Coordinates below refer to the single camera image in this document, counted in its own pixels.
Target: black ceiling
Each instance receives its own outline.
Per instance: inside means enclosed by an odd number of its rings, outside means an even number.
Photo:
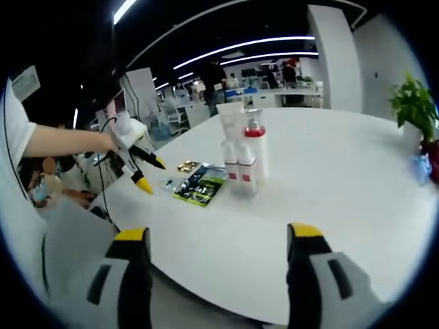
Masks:
[[[360,25],[378,10],[369,1],[352,1],[370,11]],[[31,120],[53,125],[71,121],[75,108],[80,109],[80,119],[87,120],[96,109],[92,100],[110,90],[108,82],[115,62],[123,73],[136,55],[175,25],[228,1],[137,0],[115,26],[115,44],[112,11],[124,0],[74,1],[57,8],[41,2],[18,2],[12,16],[19,18],[16,20],[20,23],[14,26],[10,68],[11,73],[18,73],[36,65],[42,88],[23,104]],[[160,84],[196,70],[194,63],[174,72],[172,68],[177,64],[221,47],[260,38],[309,35],[308,3],[341,8],[349,23],[361,14],[360,9],[334,0],[249,0],[187,23],[146,51],[130,70],[151,67]],[[270,42],[241,50],[251,56],[308,49],[303,41],[294,41]]]

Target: white bottle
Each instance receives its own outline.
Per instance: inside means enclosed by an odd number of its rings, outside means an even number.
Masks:
[[[247,144],[257,159],[258,183],[264,183],[269,175],[267,132],[261,122],[261,110],[248,112],[250,118],[244,132],[244,143]]]
[[[257,185],[257,160],[249,146],[238,144],[237,157],[239,167],[239,178],[241,180],[241,192],[244,195],[256,195]]]
[[[241,183],[239,179],[238,159],[236,157],[235,146],[230,141],[224,141],[221,144],[224,157],[224,164],[228,174],[230,191],[234,194],[241,192]]]

